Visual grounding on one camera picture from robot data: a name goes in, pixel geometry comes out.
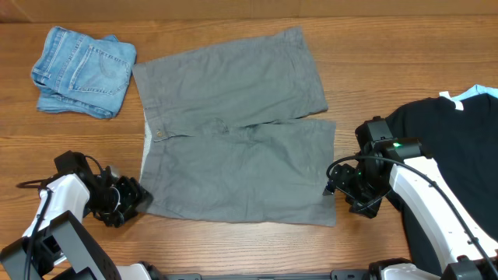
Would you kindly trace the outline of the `grey shorts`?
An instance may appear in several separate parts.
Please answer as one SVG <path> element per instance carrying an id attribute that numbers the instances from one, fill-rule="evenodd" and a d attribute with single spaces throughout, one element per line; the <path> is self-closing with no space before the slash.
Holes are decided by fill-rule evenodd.
<path id="1" fill-rule="evenodd" d="M 137 64 L 146 121 L 139 210 L 333 226 L 336 125 L 299 27 Z"/>

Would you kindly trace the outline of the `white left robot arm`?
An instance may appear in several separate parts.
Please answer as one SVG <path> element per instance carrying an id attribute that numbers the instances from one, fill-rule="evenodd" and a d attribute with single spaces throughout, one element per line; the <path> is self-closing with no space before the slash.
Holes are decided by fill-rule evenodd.
<path id="1" fill-rule="evenodd" d="M 23 236 L 1 251 L 1 264 L 11 279 L 42 279 L 64 261 L 70 267 L 59 279 L 163 277 L 144 261 L 117 266 L 83 226 L 88 214 L 105 226 L 123 226 L 150 196 L 135 178 L 118 176 L 109 166 L 93 173 L 90 159 L 67 151 L 55 158 L 55 175 L 18 185 L 37 189 L 40 205 Z"/>

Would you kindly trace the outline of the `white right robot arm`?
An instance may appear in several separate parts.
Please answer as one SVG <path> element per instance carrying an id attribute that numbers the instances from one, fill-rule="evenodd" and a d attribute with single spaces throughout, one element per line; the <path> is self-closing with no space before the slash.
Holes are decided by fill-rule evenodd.
<path id="1" fill-rule="evenodd" d="M 326 171 L 325 195 L 341 191 L 350 212 L 377 216 L 393 196 L 415 216 L 437 255 L 443 279 L 495 279 L 497 242 L 468 214 L 442 177 L 437 161 L 417 138 L 396 138 L 385 119 L 356 130 L 360 151 L 334 161 Z"/>

